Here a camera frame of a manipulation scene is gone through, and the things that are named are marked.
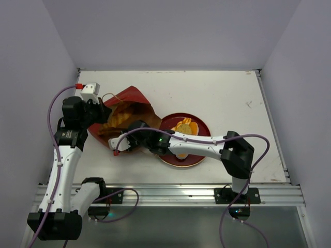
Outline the white-rimmed round bread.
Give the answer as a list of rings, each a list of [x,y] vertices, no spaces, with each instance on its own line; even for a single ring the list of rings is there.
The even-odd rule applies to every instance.
[[[176,157],[180,160],[184,160],[188,157],[188,154],[185,154],[185,153],[177,154]]]

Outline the herb bread slice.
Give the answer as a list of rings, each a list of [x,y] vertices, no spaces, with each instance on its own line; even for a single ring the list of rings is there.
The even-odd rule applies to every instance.
[[[182,133],[182,134],[187,134],[187,135],[192,135],[192,128],[188,124],[181,124],[176,128],[176,132]]]

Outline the red brown paper bag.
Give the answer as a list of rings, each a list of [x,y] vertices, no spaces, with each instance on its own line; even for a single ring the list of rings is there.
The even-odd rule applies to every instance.
[[[130,86],[120,92],[117,95],[114,95],[112,98],[104,101],[105,106],[112,109],[112,106],[121,103],[121,102],[134,102],[134,112],[133,115],[120,125],[120,129],[112,131],[106,135],[99,135],[98,131],[102,124],[94,124],[89,127],[89,133],[102,145],[109,148],[108,140],[110,138],[118,137],[122,131],[128,129],[129,125],[136,121],[142,120],[146,122],[152,128],[159,128],[161,125],[161,118],[156,115],[151,103],[147,98],[134,86]]]

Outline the braided orange bread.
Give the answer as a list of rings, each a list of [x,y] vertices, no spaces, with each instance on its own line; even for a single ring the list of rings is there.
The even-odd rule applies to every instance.
[[[176,126],[174,126],[171,130],[176,132],[176,128],[180,126],[181,124],[188,124],[192,128],[192,132],[194,136],[198,135],[199,133],[199,126],[196,122],[192,121],[191,118],[185,117],[183,120],[179,121]]]

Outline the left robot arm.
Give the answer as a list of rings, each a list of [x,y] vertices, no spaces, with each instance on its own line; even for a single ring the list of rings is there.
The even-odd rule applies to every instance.
[[[83,215],[91,203],[101,203],[108,195],[102,178],[86,178],[83,189],[75,197],[71,197],[71,190],[88,128],[106,123],[112,110],[100,97],[73,96],[63,100],[62,112],[53,133],[54,160],[47,191],[37,212],[29,213],[27,219],[35,233],[34,240],[78,239]]]

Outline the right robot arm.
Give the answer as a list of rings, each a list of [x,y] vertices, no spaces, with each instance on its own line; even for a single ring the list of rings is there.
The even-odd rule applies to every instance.
[[[194,136],[173,130],[150,128],[143,121],[134,122],[128,132],[121,135],[116,145],[118,151],[126,151],[142,146],[159,156],[181,154],[212,158],[221,161],[232,177],[230,196],[242,203],[249,196],[248,179],[254,148],[234,131],[226,136]]]

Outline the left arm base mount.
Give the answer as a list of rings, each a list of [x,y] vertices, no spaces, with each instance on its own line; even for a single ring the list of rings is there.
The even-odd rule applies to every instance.
[[[95,192],[78,192],[78,202],[80,204],[91,205],[93,203],[101,204],[122,204],[124,197],[124,188],[106,188],[99,195]]]

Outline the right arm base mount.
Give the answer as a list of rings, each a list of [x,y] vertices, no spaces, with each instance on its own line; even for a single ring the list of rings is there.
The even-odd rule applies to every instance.
[[[214,199],[216,204],[229,204],[238,194],[233,192],[229,184],[221,188],[214,188]],[[235,204],[260,204],[260,193],[258,188],[249,188],[246,194],[240,195]]]

